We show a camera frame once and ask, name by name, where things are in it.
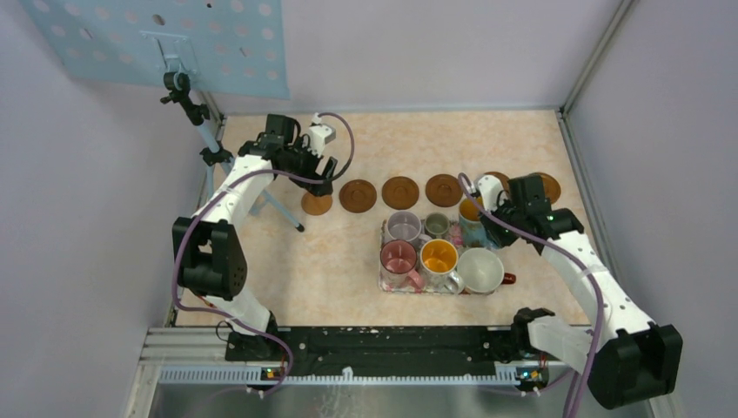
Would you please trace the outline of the brown coaster two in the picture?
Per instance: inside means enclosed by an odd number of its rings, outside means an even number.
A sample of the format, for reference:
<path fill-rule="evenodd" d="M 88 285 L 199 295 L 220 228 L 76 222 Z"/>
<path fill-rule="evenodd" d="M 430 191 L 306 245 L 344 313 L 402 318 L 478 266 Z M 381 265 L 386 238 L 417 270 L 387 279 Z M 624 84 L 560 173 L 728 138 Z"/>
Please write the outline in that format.
<path fill-rule="evenodd" d="M 386 205 L 395 210 L 407 210 L 419 200 L 417 183 L 405 176 L 388 179 L 382 186 L 381 196 Z"/>

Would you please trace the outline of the brown coaster one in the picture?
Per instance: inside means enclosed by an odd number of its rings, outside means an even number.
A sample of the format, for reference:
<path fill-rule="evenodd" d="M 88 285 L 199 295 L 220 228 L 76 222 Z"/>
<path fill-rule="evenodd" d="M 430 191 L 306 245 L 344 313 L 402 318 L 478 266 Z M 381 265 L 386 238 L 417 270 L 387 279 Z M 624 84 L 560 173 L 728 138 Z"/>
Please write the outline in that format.
<path fill-rule="evenodd" d="M 339 202 L 351 213 L 363 213 L 372 209 L 377 200 L 377 192 L 372 183 L 364 179 L 348 181 L 339 191 Z"/>

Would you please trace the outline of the white cup red handle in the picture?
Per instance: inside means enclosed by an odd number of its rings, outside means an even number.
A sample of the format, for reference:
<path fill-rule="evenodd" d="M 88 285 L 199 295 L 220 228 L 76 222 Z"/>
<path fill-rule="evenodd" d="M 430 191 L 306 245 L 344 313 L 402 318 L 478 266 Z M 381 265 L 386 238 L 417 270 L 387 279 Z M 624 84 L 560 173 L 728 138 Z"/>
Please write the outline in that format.
<path fill-rule="evenodd" d="M 517 282 L 515 274 L 506 272 L 500 257 L 486 248 L 465 250 L 460 255 L 456 273 L 464 283 L 464 291 L 470 294 L 491 294 L 499 287 Z"/>

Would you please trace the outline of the brown coaster five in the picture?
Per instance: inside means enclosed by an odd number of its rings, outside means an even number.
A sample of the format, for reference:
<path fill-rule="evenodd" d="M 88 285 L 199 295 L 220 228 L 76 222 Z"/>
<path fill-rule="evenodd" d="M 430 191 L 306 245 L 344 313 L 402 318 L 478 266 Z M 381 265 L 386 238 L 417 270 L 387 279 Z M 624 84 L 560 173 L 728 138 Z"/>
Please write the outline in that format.
<path fill-rule="evenodd" d="M 509 177 L 502 172 L 486 172 L 486 175 L 492 175 L 502 184 L 503 190 L 509 192 Z"/>

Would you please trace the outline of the light brown small coaster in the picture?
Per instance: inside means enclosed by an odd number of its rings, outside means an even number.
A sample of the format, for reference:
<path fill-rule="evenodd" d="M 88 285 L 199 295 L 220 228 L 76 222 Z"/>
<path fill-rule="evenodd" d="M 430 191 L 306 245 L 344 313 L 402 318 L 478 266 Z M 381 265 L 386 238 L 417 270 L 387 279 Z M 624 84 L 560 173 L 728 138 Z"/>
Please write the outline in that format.
<path fill-rule="evenodd" d="M 332 195 L 314 196 L 306 192 L 301 199 L 302 210 L 311 216 L 320 216 L 326 214 L 332 208 Z"/>

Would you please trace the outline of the brown coaster three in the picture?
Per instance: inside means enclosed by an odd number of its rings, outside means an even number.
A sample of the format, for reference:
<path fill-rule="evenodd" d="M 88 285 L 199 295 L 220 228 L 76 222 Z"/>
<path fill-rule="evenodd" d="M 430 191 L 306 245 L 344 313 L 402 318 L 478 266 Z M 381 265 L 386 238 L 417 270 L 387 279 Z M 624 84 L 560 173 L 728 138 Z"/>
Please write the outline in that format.
<path fill-rule="evenodd" d="M 462 198 L 458 180 L 446 173 L 436 174 L 427 180 L 425 194 L 432 204 L 439 207 L 455 206 Z"/>

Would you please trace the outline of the blue mug yellow inside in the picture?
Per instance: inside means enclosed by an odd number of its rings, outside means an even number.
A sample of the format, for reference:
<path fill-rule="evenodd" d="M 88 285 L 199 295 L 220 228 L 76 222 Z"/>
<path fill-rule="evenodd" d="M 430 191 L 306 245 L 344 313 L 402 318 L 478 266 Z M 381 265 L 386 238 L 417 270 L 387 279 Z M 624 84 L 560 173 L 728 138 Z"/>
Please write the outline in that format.
<path fill-rule="evenodd" d="M 460 233 L 465 247 L 492 247 L 486 230 L 480 222 L 480 212 L 471 199 L 463 199 L 459 205 Z"/>

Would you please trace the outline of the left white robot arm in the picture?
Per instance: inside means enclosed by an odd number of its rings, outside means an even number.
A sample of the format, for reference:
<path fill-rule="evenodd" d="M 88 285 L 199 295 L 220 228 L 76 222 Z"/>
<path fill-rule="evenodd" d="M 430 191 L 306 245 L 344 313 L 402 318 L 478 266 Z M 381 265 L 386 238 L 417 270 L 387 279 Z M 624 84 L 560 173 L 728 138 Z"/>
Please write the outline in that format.
<path fill-rule="evenodd" d="M 204 310 L 231 326 L 234 345 L 249 358 L 280 359 L 289 350 L 278 342 L 272 313 L 246 287 L 249 267 L 238 229 L 279 176 L 315 197 L 332 194 L 340 175 L 338 161 L 324 158 L 323 152 L 336 131 L 322 117 L 315 114 L 301 129 L 295 118 L 268 115 L 264 130 L 241 146 L 224 183 L 205 206 L 190 218 L 178 218 L 172 227 L 173 287 L 204 300 Z"/>

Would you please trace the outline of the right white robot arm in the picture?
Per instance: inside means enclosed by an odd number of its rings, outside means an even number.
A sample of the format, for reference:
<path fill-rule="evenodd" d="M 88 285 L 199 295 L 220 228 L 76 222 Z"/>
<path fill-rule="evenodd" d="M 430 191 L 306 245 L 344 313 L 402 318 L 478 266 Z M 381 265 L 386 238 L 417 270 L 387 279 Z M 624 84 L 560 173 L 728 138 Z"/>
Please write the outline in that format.
<path fill-rule="evenodd" d="M 567 417 L 577 414 L 585 391 L 606 409 L 674 392 L 681 334 L 658 324 L 626 294 L 574 212 L 553 207 L 539 174 L 507 185 L 486 174 L 474 180 L 472 195 L 493 244 L 504 248 L 522 239 L 532 245 L 591 322 L 585 331 L 547 308 L 521 308 L 513 318 L 510 346 L 517 356 L 551 354 L 575 372 Z"/>

